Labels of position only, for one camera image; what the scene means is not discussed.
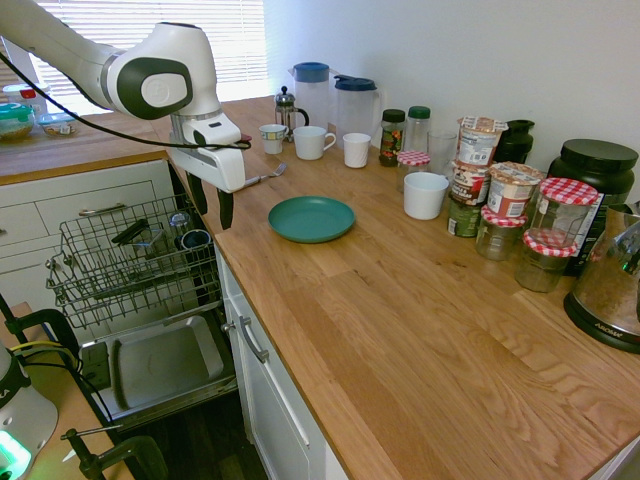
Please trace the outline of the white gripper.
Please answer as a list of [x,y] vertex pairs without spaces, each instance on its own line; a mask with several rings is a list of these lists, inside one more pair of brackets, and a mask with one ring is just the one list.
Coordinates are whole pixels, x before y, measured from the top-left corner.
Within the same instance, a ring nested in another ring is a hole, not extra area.
[[192,200],[200,216],[208,212],[202,180],[218,188],[220,224],[223,230],[229,229],[234,215],[232,193],[241,189],[246,181],[241,151],[230,148],[211,150],[203,147],[170,147],[168,152],[173,163],[188,172],[187,181]]

